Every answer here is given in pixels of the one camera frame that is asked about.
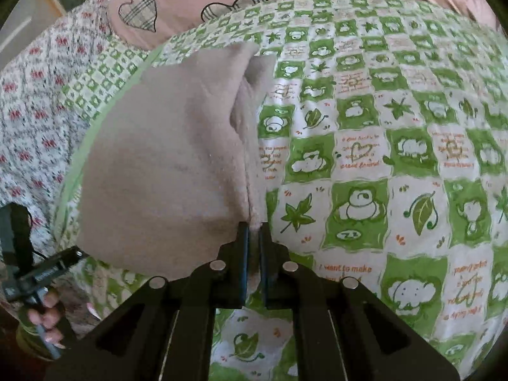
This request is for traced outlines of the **person's left hand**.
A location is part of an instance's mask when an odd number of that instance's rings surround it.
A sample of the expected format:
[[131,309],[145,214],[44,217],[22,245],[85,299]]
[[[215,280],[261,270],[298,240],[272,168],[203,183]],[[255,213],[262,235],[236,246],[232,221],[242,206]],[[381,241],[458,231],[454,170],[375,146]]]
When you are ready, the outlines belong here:
[[64,335],[57,328],[57,325],[64,315],[62,303],[58,292],[50,288],[42,300],[43,312],[28,309],[28,319],[35,326],[41,325],[44,328],[44,340],[55,347],[64,348],[62,341]]

